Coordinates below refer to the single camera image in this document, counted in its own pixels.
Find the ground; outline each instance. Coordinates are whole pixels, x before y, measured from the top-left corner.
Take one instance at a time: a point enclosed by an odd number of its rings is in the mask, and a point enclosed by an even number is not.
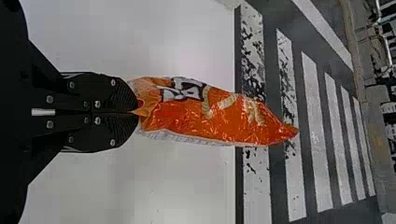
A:
[[[310,3],[236,10],[236,89],[300,128],[284,145],[237,150],[237,223],[381,222],[343,12]]]

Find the white stripe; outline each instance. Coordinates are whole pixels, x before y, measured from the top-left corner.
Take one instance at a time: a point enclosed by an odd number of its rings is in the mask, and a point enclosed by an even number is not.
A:
[[[388,2],[388,3],[384,4],[384,5],[382,5],[382,6],[380,7],[380,9],[382,10],[382,9],[384,9],[384,8],[386,8],[386,7],[390,7],[391,5],[393,5],[393,4],[395,4],[395,3],[396,3],[395,0],[390,1],[390,2]]]
[[[338,108],[335,82],[332,77],[325,74],[327,97],[329,99],[330,122],[332,124],[332,140],[334,144],[335,163],[338,176],[338,186],[340,189],[341,203],[352,203],[352,196],[349,186],[349,175],[347,173],[347,160],[341,129],[340,110]]]
[[[280,89],[283,94],[281,97],[283,121],[298,128],[297,97],[295,90],[293,54],[291,41],[279,30],[277,33],[277,54],[280,70]],[[288,188],[288,208],[289,221],[306,217],[303,163],[301,157],[300,135],[285,143],[288,159],[286,164],[286,181]]]
[[[256,69],[252,69],[243,77],[256,75],[259,83],[265,82],[263,66],[264,46],[258,45],[264,40],[262,30],[262,15],[247,2],[241,5],[241,27],[245,28],[252,37],[243,42],[242,53],[246,53],[246,59],[254,64]],[[270,172],[268,147],[244,148],[244,219],[245,224],[270,224],[271,195],[270,195]]]
[[[318,9],[310,0],[291,0],[299,8],[306,18],[314,25],[315,29],[323,36],[329,45],[340,56],[344,63],[353,71],[352,58],[343,42],[332,30],[329,23],[323,18]]]
[[[322,212],[332,208],[332,192],[330,189],[329,166],[320,107],[318,72],[317,65],[304,53],[302,55],[315,190],[318,212]]]
[[[370,165],[370,158],[369,158],[369,151],[366,144],[366,134],[363,129],[363,120],[361,119],[361,105],[356,98],[353,98],[353,102],[355,103],[355,111],[356,111],[356,120],[358,121],[358,130],[359,130],[359,137],[361,140],[361,152],[363,155],[364,161],[364,170],[366,171],[367,177],[367,186],[369,188],[369,195],[375,195],[375,188],[373,182],[373,174]]]
[[[363,180],[361,176],[361,161],[359,160],[359,152],[356,143],[355,127],[353,125],[349,94],[344,88],[341,88],[341,92],[343,95],[344,110],[346,114],[347,137],[350,147],[350,157],[352,159],[353,175],[355,176],[356,191],[358,193],[358,199],[363,200],[366,195],[364,193]]]
[[[245,224],[270,224],[271,192],[268,147],[244,148]]]

